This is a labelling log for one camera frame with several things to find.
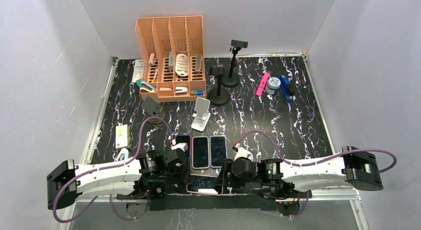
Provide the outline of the blue-edged smartphone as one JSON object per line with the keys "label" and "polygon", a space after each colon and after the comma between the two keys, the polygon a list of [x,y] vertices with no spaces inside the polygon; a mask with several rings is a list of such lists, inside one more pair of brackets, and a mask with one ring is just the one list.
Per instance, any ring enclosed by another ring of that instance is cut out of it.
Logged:
{"label": "blue-edged smartphone", "polygon": [[227,158],[226,137],[210,137],[210,166],[211,168],[221,168],[223,160]]}

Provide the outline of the pink-cased tall smartphone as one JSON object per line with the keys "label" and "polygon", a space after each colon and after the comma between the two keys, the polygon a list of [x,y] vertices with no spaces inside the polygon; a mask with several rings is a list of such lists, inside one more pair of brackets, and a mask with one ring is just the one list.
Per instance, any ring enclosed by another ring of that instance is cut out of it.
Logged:
{"label": "pink-cased tall smartphone", "polygon": [[208,137],[193,137],[192,167],[207,169],[210,166],[210,150]]}

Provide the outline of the magenta-edged black smartphone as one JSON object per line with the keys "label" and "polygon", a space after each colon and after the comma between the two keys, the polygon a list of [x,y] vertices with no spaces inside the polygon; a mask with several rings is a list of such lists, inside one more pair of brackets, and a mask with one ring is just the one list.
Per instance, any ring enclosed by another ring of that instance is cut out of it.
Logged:
{"label": "magenta-edged black smartphone", "polygon": [[186,143],[187,149],[185,150],[185,154],[188,158],[190,158],[190,148],[191,148],[191,137],[189,135],[177,135],[176,143]]}

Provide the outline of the black round-base phone stand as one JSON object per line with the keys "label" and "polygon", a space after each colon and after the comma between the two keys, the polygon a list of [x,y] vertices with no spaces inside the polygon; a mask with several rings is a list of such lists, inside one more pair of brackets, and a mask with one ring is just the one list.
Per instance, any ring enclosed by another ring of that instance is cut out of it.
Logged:
{"label": "black round-base phone stand", "polygon": [[225,68],[223,66],[214,66],[209,70],[209,75],[216,78],[216,87],[212,88],[208,94],[207,99],[214,106],[223,106],[225,105],[229,98],[230,94],[227,89],[222,88],[222,77],[224,76]]}

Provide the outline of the black tall phone stand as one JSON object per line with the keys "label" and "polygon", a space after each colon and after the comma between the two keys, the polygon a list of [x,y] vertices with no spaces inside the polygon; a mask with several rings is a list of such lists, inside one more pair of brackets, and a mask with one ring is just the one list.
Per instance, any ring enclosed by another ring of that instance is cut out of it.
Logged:
{"label": "black tall phone stand", "polygon": [[235,87],[240,83],[239,74],[234,72],[234,68],[237,66],[236,56],[241,49],[248,47],[247,41],[231,40],[230,43],[230,52],[232,53],[232,58],[230,61],[230,69],[227,76],[222,78],[222,84],[225,87]]}

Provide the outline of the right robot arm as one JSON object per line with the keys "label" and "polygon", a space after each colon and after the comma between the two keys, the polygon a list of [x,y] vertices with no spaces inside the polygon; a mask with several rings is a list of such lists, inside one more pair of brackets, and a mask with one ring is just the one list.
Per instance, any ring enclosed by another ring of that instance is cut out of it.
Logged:
{"label": "right robot arm", "polygon": [[218,194],[258,183],[266,198],[291,198],[312,189],[350,186],[362,191],[383,190],[376,156],[352,146],[325,158],[252,161],[244,148],[234,159],[225,159],[214,182]]}

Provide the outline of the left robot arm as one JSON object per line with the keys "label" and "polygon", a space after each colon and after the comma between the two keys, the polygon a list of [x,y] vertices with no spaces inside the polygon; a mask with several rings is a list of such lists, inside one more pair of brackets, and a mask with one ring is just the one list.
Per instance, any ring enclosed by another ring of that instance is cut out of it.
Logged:
{"label": "left robot arm", "polygon": [[105,195],[123,195],[162,199],[166,184],[186,182],[189,169],[189,149],[177,144],[158,154],[140,154],[132,162],[121,160],[97,165],[75,164],[69,159],[60,163],[47,175],[48,210],[61,189],[56,209],[71,206],[77,200]]}

